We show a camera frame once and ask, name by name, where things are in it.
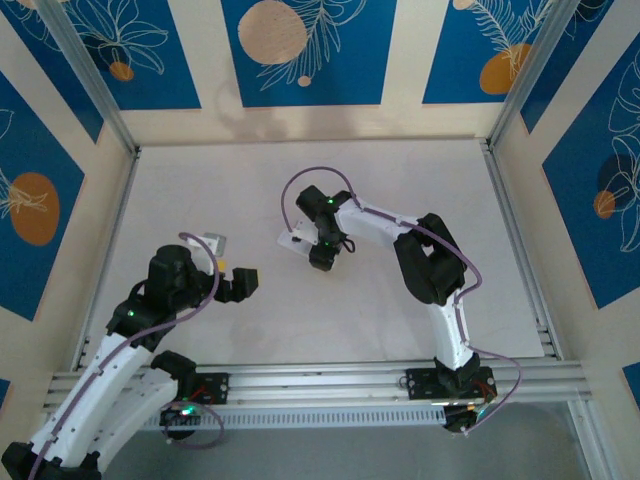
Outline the black controller board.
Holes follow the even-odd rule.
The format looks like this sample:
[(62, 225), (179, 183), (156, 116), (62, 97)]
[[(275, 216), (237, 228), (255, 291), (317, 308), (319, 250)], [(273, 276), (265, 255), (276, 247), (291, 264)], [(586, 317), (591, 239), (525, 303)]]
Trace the black controller board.
[(444, 428), (453, 435), (467, 437), (488, 416), (494, 401), (480, 403), (448, 404), (444, 406)]
[(182, 441), (195, 433), (193, 427), (198, 426), (200, 422), (201, 416), (196, 407), (169, 406), (161, 412), (159, 425), (167, 439)]

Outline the aluminium table side rail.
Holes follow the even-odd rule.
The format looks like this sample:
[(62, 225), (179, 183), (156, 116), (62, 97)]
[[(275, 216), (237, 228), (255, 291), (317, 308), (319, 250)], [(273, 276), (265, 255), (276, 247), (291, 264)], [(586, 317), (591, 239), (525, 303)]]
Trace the aluminium table side rail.
[(536, 329), (539, 337), (541, 338), (544, 356), (555, 360), (564, 360), (565, 355), (563, 348), (561, 343), (558, 341), (556, 329), (552, 323), (550, 311), (543, 296), (541, 285), (530, 262), (516, 212), (500, 170), (500, 166), (486, 139), (480, 140), (480, 147), (524, 285), (525, 293), (534, 316)]
[(126, 177), (124, 179), (124, 183), (121, 185), (121, 188), (118, 191), (119, 196), (117, 197), (117, 200), (118, 200), (117, 209), (114, 213), (113, 218), (110, 220), (110, 223), (108, 224), (109, 229), (107, 231), (108, 233), (107, 243), (106, 243), (106, 246), (101, 251), (98, 276), (89, 291), (90, 295), (88, 297), (84, 310), (82, 311), (83, 322), (78, 334), (77, 342), (73, 350), (73, 355), (68, 364), (71, 372), (75, 372), (81, 367), (82, 359), (85, 356), (84, 351), (85, 351), (86, 341), (88, 338), (87, 332), (90, 329), (92, 316), (96, 308), (97, 298), (100, 295), (104, 280), (106, 278), (107, 271), (109, 269), (111, 258), (113, 256), (113, 251), (119, 235), (120, 227), (123, 221), (124, 213), (127, 208), (131, 189), (132, 189), (136, 171), (138, 168), (141, 150), (142, 150), (142, 147), (140, 145), (135, 146), (134, 152), (132, 154), (130, 166), (126, 170)]

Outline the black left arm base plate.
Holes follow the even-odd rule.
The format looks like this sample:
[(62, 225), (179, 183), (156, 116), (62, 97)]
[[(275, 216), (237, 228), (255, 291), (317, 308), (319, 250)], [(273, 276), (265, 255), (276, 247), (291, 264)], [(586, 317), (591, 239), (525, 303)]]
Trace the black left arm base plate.
[(189, 400), (201, 405), (225, 405), (228, 394), (227, 373), (196, 373)]

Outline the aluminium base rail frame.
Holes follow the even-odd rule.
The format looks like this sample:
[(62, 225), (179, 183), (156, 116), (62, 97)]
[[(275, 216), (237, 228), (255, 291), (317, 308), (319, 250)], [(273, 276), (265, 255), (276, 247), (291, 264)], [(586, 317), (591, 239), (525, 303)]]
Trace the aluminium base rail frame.
[[(588, 400), (592, 390), (578, 361), (550, 357), (509, 361), (484, 359), (503, 397), (511, 402)], [(432, 368), (432, 361), (283, 365), (201, 365), (199, 373), (229, 375), (229, 408), (373, 406), (407, 404), (409, 369)]]

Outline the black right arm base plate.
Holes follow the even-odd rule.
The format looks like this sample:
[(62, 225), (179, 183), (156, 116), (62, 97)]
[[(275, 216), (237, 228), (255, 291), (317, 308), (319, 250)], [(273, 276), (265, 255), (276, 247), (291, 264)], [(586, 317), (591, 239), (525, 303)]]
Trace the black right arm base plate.
[(437, 368), (407, 369), (407, 390), (410, 400), (493, 400), (497, 388), (490, 384), (493, 371), (481, 366), (461, 386), (454, 385), (453, 377)]

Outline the aluminium upright post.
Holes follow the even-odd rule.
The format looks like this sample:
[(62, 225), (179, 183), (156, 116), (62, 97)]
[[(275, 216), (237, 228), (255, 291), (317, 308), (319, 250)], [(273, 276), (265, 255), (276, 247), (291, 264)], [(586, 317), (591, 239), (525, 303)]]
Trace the aluminium upright post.
[(486, 138), (490, 150), (497, 147), (517, 119), (527, 134), (534, 131), (613, 3), (614, 0), (549, 1), (549, 18)]
[(139, 145), (125, 124), (120, 109), (71, 20), (57, 0), (33, 0), (39, 16), (104, 122), (133, 160)]

